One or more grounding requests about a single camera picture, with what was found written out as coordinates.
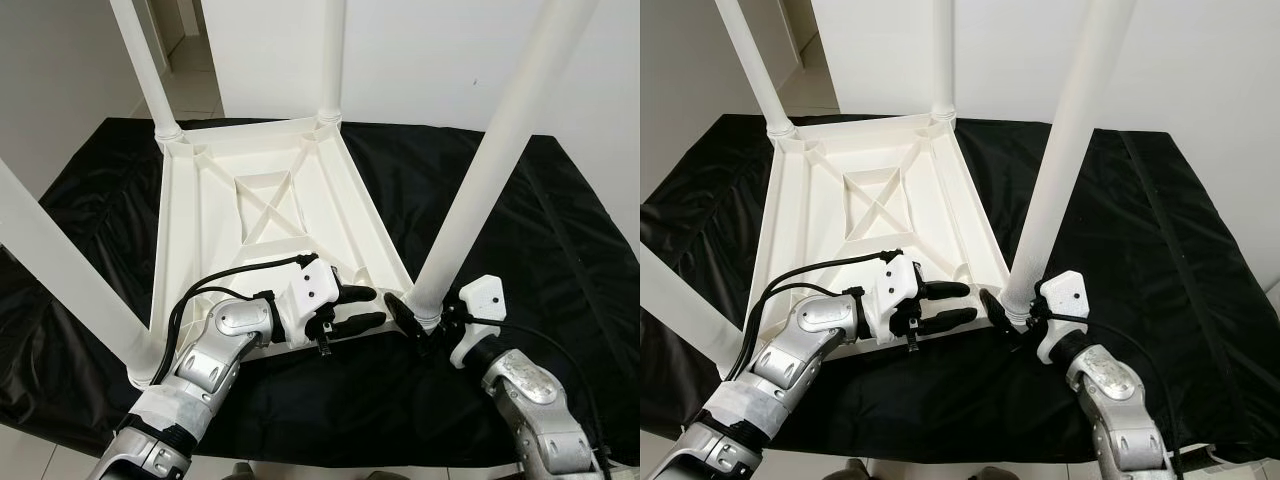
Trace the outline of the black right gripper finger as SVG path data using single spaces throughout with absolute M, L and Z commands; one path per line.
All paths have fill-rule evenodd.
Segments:
M 1021 333 L 1009 320 L 1004 306 L 995 294 L 987 289 L 980 289 L 980 302 L 986 310 L 989 324 L 1004 340 L 1021 339 Z
M 403 333 L 413 346 L 425 346 L 428 333 L 422 329 L 413 311 L 393 293 L 385 293 L 385 306 L 397 329 Z

